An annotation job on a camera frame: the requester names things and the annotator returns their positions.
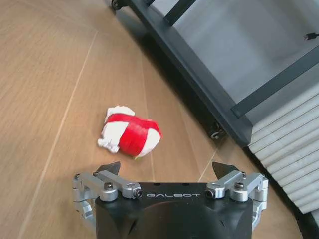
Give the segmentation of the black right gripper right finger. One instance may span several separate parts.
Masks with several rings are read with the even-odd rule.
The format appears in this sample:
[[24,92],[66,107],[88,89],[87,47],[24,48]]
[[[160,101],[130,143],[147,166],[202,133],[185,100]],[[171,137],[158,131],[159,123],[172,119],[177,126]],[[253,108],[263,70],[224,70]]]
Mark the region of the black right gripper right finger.
[[267,208],[269,180],[261,173],[247,175],[234,165],[212,162],[217,181],[206,185],[205,195],[210,199],[222,199],[226,192],[236,202],[253,201],[252,230],[260,222],[261,213]]

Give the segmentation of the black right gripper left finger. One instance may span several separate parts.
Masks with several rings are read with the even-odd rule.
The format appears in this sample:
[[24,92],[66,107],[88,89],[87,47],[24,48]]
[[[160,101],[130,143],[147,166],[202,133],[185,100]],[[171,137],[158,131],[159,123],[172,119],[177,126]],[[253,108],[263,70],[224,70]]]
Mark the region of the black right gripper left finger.
[[77,173],[72,179],[72,195],[75,210],[90,230],[96,230],[96,219],[93,208],[95,200],[113,202],[121,193],[124,198],[137,199],[143,195],[139,183],[128,181],[118,176],[121,163],[115,162],[100,166],[92,174]]

